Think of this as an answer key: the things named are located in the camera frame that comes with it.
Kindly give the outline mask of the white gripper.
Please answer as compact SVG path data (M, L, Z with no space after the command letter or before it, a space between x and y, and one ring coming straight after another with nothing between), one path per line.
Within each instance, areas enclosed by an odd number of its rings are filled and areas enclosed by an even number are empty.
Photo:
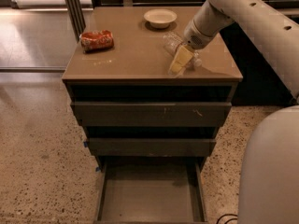
M187 45L178 45L168 73L174 77L181 76L187 68L193 66L193 49L204 49L212 39L213 36L202 34L195 26L194 20L191 20L183 33L183 41Z

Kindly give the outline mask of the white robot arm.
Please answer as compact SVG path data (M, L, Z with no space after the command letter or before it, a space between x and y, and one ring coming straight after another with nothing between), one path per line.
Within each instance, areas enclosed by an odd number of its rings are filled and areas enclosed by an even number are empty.
M169 72L179 76L194 52L236 22L293 98L299 94L299 26L262 0L206 0L184 31ZM237 224L299 224L299 107L269 115L243 157Z

